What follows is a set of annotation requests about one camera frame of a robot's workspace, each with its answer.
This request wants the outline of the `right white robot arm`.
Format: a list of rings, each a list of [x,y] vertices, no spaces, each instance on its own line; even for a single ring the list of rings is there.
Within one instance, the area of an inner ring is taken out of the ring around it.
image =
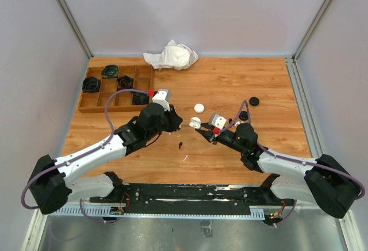
[[[239,152],[247,169],[269,174],[264,182],[267,186],[260,191],[262,201],[268,205],[280,199],[304,201],[342,219],[354,201],[365,194],[363,185],[332,156],[300,158],[267,149],[258,143],[258,134],[249,123],[239,124],[234,131],[208,123],[195,130],[208,142]]]

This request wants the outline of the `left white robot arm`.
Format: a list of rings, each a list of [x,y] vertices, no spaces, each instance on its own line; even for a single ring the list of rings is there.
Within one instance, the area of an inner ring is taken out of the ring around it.
[[[42,214],[51,214],[76,196],[73,183],[82,175],[147,147],[148,141],[157,140],[162,132],[180,130],[182,122],[173,105],[165,110],[160,104],[150,103],[96,144],[64,157],[40,157],[25,190],[31,192]]]

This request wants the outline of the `white earbud charging case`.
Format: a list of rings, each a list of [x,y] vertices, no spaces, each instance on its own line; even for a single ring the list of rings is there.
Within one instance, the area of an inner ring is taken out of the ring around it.
[[[192,117],[189,122],[189,126],[194,129],[201,128],[201,119],[199,117]]]

